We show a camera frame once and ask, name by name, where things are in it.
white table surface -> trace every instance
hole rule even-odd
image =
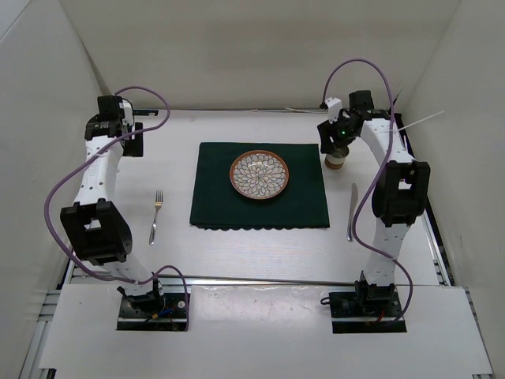
[[[418,286],[407,333],[333,335],[326,288],[193,287],[188,332],[116,331],[115,285],[67,284],[41,359],[56,379],[444,378],[491,373],[463,289]],[[405,301],[407,289],[400,287]]]
[[[144,127],[157,117],[139,117]],[[352,283],[359,278],[369,252],[346,240],[351,183],[359,198],[378,169],[361,140],[350,146],[340,171],[323,165],[331,227],[327,230],[205,231],[189,224],[196,163],[201,142],[269,142],[319,144],[316,126],[323,114],[279,114],[246,111],[174,111],[161,129],[144,135],[144,157],[123,158],[116,181],[115,204],[130,225],[133,251],[149,271],[175,265],[186,275],[321,280]],[[156,190],[163,190],[154,246],[148,236]],[[375,217],[368,203],[357,226],[369,243]],[[415,284],[438,285],[421,219],[411,227],[399,260]],[[406,278],[397,270],[397,283]]]

small cup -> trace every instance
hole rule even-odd
[[[330,170],[340,170],[346,162],[346,158],[349,155],[349,148],[347,146],[343,148],[337,148],[333,154],[327,154],[324,160],[324,164]]]

knife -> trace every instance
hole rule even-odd
[[[350,195],[350,208],[349,208],[349,221],[347,222],[347,241],[352,242],[353,238],[353,218],[354,218],[354,209],[357,204],[357,186],[356,183],[353,183],[351,188]]]

white enclosure wall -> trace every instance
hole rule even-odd
[[[45,228],[43,202],[57,179],[83,161],[84,125],[99,94],[59,1],[26,3],[2,3],[0,12],[6,31],[0,40],[0,377],[7,379],[19,375],[45,291],[65,267]],[[56,219],[75,184],[54,202]]]
[[[135,83],[163,91],[176,109],[253,109],[318,107],[328,74],[355,57],[385,70],[401,107],[460,0],[62,3],[111,91]],[[343,69],[331,93],[358,89],[386,105],[380,78],[362,65]]]
[[[468,286],[496,373],[505,377],[505,2],[463,0],[405,109],[430,162],[429,198],[457,284]]]

fork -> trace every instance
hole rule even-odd
[[[163,206],[163,191],[157,190],[155,197],[155,219],[152,221],[151,233],[149,234],[149,245],[155,244],[155,233],[156,233],[156,216],[158,215],[158,211]]]

